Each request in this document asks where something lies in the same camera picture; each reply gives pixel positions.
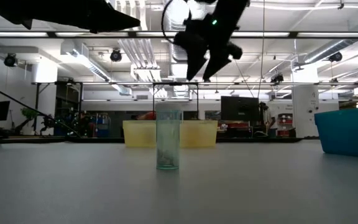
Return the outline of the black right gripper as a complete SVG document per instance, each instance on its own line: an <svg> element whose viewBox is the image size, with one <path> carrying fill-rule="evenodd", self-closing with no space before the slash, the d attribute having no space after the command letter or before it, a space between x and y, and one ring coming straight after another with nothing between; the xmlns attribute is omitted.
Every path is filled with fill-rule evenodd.
<svg viewBox="0 0 358 224"><path fill-rule="evenodd" d="M213 75L231 62L229 55L242 56L242 49L231 42L233 32L239 29L237 23L241 15L241 12L213 12L207 13L203 19L193 19L189 16L184 20L185 30L177 32L173 43L186 50L188 81L192 80L206 63L207 59L204 56L207 50L218 52L210 54L203 74L204 82L210 82Z"/></svg>

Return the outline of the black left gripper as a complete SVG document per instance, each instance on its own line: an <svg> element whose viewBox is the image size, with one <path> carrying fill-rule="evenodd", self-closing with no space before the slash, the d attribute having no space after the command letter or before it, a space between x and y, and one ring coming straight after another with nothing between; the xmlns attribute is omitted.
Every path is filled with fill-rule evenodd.
<svg viewBox="0 0 358 224"><path fill-rule="evenodd" d="M27 29L39 20L88 29L94 34L140 26L140 20L115 10L104 0L1 0L0 16Z"/></svg>

